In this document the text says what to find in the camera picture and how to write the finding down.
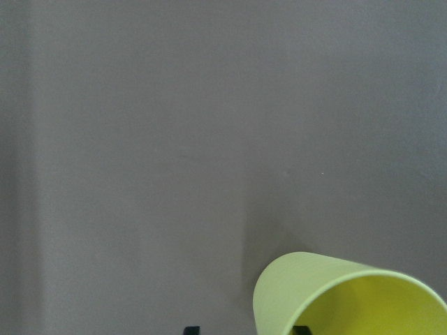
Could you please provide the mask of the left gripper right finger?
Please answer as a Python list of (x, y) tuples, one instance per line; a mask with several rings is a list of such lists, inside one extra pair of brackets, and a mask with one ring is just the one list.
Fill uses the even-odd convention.
[(305, 325), (298, 325), (292, 328), (293, 335), (311, 335), (311, 329)]

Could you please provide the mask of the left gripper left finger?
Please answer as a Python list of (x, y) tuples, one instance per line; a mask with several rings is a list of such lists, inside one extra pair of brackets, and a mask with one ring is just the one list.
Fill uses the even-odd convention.
[(200, 335), (199, 326), (188, 326), (184, 328), (184, 335)]

